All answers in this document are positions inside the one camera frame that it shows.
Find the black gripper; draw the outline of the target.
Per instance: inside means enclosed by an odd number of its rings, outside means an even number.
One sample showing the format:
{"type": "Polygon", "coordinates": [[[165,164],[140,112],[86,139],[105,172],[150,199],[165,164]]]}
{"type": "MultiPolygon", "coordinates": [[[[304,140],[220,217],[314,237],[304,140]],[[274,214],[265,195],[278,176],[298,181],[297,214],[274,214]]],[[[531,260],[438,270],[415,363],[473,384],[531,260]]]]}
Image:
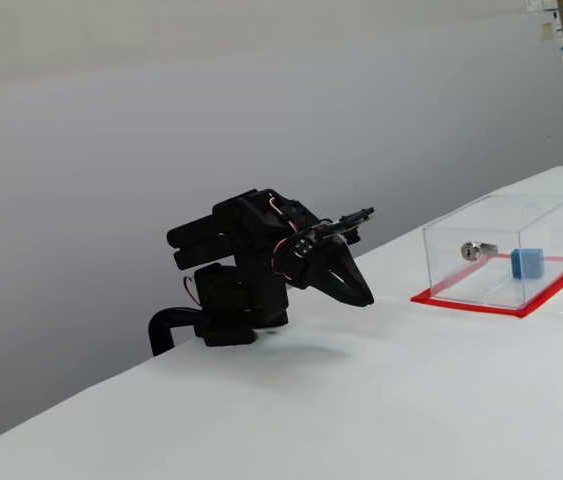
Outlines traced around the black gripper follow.
{"type": "Polygon", "coordinates": [[[374,303],[344,242],[334,241],[334,227],[307,227],[279,247],[279,274],[299,289],[313,287],[334,300],[355,307],[374,303]]]}

